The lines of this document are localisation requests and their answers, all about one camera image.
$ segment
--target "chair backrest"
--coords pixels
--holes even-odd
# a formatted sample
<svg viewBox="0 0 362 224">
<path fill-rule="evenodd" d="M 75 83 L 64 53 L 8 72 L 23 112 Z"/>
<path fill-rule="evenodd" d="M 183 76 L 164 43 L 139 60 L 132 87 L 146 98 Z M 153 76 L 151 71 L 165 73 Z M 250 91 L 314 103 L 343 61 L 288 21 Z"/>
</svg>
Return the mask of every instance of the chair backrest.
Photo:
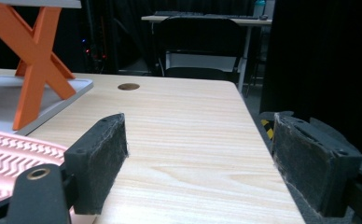
<svg viewBox="0 0 362 224">
<path fill-rule="evenodd" d="M 155 37 L 159 50 L 235 57 L 243 54 L 243 29 L 222 17 L 169 17 L 156 27 Z"/>
</svg>

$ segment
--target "desk leg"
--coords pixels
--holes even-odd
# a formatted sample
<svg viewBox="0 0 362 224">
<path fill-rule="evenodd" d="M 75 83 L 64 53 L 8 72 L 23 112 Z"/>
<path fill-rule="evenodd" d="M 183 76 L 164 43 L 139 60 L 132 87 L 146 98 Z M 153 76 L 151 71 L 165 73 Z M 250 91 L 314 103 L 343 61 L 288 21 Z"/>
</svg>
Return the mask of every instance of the desk leg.
<svg viewBox="0 0 362 224">
<path fill-rule="evenodd" d="M 242 63 L 241 63 L 241 68 L 240 68 L 239 83 L 238 83 L 238 88 L 237 88 L 239 90 L 239 93 L 242 93 L 242 90 L 243 90 L 244 75 L 245 75 L 245 71 L 247 69 L 248 51 L 250 49 L 251 31 L 252 31 L 252 26 L 248 26 L 247 34 L 245 37 L 245 43 L 244 43 L 244 53 L 243 53 L 243 58 L 242 58 Z"/>
</svg>

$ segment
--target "black wall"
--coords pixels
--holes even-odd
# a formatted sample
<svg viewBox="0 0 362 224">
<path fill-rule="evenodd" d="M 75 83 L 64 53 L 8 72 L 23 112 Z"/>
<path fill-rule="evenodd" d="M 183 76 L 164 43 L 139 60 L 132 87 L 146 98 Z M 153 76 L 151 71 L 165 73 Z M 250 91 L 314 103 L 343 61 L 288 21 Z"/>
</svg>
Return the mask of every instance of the black wall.
<svg viewBox="0 0 362 224">
<path fill-rule="evenodd" d="M 260 112 L 284 110 L 362 152 L 361 1 L 276 1 Z"/>
</svg>

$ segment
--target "keyboard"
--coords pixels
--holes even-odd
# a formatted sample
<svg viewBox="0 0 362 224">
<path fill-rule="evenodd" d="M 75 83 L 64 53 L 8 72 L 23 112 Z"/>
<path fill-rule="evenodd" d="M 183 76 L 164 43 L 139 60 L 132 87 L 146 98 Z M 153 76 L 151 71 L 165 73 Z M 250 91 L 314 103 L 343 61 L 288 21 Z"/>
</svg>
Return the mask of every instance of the keyboard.
<svg viewBox="0 0 362 224">
<path fill-rule="evenodd" d="M 219 14 L 205 14 L 204 16 L 209 17 L 225 17 L 228 19 L 240 19 L 240 20 L 258 20 L 258 17 L 245 16 L 245 15 L 219 15 Z"/>
<path fill-rule="evenodd" d="M 203 14 L 201 12 L 187 12 L 187 11 L 156 11 L 155 16 L 207 16 L 207 17 L 224 17 L 228 19 L 240 20 L 258 20 L 258 17 L 245 16 L 245 15 L 220 15 L 220 14 Z"/>
<path fill-rule="evenodd" d="M 202 16 L 201 12 L 186 12 L 186 11 L 156 11 L 155 16 Z"/>
</svg>

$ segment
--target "black foam pad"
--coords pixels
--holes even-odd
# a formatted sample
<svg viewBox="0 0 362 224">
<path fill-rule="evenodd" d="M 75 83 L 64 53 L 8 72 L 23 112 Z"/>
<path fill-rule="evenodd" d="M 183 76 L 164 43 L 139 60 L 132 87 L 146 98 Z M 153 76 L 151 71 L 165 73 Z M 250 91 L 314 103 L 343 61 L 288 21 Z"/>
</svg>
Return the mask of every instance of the black foam pad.
<svg viewBox="0 0 362 224">
<path fill-rule="evenodd" d="M 99 120 L 65 153 L 66 173 L 77 180 L 77 214 L 101 214 L 104 201 L 128 157 L 123 114 Z"/>
</svg>

